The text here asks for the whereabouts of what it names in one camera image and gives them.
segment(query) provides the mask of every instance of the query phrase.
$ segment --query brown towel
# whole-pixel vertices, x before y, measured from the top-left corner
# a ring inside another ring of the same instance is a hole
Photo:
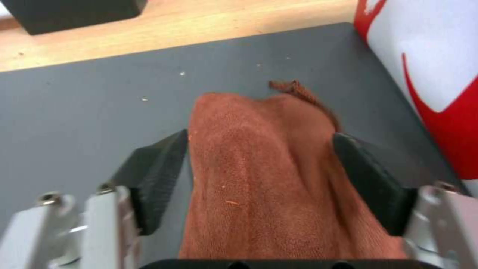
[[[404,258],[333,152],[333,114],[298,82],[271,86],[288,94],[196,101],[180,257]]]

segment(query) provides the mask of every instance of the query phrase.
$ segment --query red stripe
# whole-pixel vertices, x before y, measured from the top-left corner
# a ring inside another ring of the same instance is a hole
[[[370,13],[366,14],[365,9],[367,7],[367,0],[358,1],[357,10],[355,11],[354,26],[365,42],[367,42],[367,34],[369,33],[370,25],[382,10],[385,2],[386,0],[380,0],[375,8]]]
[[[425,126],[458,176],[478,179],[478,76],[444,111],[435,112],[420,99],[413,87],[405,53],[402,61],[408,90]]]

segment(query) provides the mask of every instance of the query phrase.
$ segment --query screw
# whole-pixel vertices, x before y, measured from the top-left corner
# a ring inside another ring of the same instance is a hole
[[[106,193],[110,193],[114,191],[115,191],[115,187],[113,186],[113,184],[111,184],[111,182],[105,182],[98,187],[98,191],[96,192],[96,194],[102,195],[102,194],[106,194]]]
[[[61,194],[59,192],[47,192],[40,196],[36,202],[37,206],[44,206],[44,205],[61,205],[62,199]]]

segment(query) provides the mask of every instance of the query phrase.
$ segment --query red and white object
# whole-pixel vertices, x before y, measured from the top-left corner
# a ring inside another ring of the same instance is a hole
[[[359,0],[354,26],[478,197],[478,1]]]

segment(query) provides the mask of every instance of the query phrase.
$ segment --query black box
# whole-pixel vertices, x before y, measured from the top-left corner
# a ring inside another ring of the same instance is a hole
[[[43,34],[138,16],[146,0],[2,0],[29,34]]]

